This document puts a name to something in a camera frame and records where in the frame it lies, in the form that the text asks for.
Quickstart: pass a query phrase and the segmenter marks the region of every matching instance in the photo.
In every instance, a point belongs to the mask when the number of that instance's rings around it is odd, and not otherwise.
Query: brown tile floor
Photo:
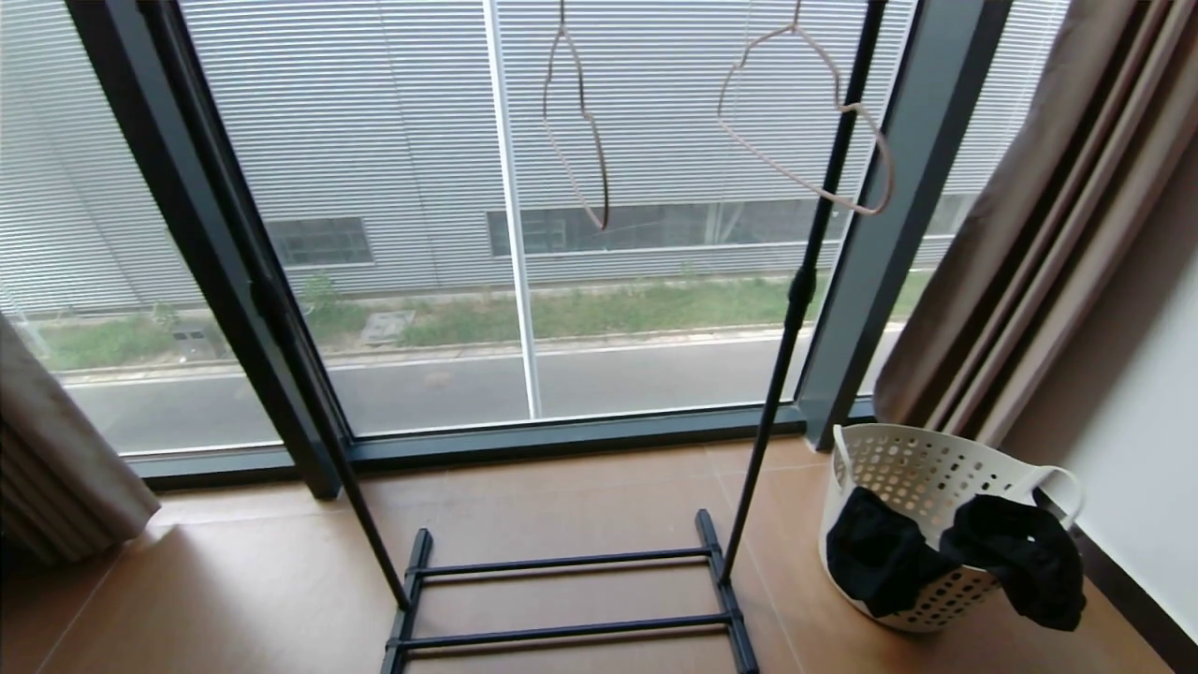
[[[371,480],[387,545],[406,563],[429,527],[435,564],[695,545],[695,511],[727,536],[748,460],[734,443]],[[734,573],[767,674],[1166,672],[1094,588],[1081,629],[1019,619],[1002,595],[945,632],[879,627],[829,585],[816,552],[827,460],[775,442]],[[370,673],[393,605],[344,503],[300,486],[173,496],[119,554],[4,594],[0,672]],[[442,584],[418,634],[715,611],[700,566]],[[730,673],[721,634],[426,658],[412,674]]]

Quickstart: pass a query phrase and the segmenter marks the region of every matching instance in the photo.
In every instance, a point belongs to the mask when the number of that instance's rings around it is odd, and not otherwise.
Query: baseboard
[[[1059,512],[1057,504],[1039,490],[1035,492],[1035,500],[1041,506]],[[1087,578],[1152,646],[1161,660],[1174,672],[1198,672],[1198,643],[1085,532],[1075,526],[1070,529],[1070,535],[1082,554]]]

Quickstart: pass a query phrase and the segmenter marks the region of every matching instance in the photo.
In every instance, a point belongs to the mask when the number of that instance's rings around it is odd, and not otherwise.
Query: asphalt street
[[[897,340],[888,329],[870,365],[870,390]],[[787,395],[798,382],[800,341]],[[761,401],[775,340],[652,345],[538,356],[545,418]],[[527,419],[519,356],[373,364],[329,377],[355,433]],[[121,454],[277,442],[244,376],[69,385],[67,391]]]

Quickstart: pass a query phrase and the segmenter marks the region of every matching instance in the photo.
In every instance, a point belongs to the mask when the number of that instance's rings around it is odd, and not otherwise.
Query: perforated basket
[[[819,528],[824,572],[828,532],[859,486],[876,493],[895,512],[914,520],[933,548],[939,546],[940,534],[952,527],[957,508],[973,497],[993,494],[1030,504],[1031,491],[1054,473],[1073,484],[1073,505],[1065,510],[1061,524],[1069,528],[1082,510],[1084,496],[1073,474],[1057,467],[1030,466],[973,441],[893,424],[836,426],[833,435],[836,451]],[[840,590],[835,581],[833,585]],[[962,566],[926,585],[914,609],[871,618],[906,632],[934,632],[981,603],[998,587],[998,579],[987,571]],[[848,595],[845,599],[870,615],[863,602]]]

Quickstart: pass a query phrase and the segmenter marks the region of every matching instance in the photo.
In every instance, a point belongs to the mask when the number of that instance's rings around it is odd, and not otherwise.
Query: brown curtain
[[[158,499],[0,315],[0,529],[42,561],[133,539]]]
[[[997,445],[1198,125],[1193,0],[1073,0],[1023,128],[875,389],[879,420]]]

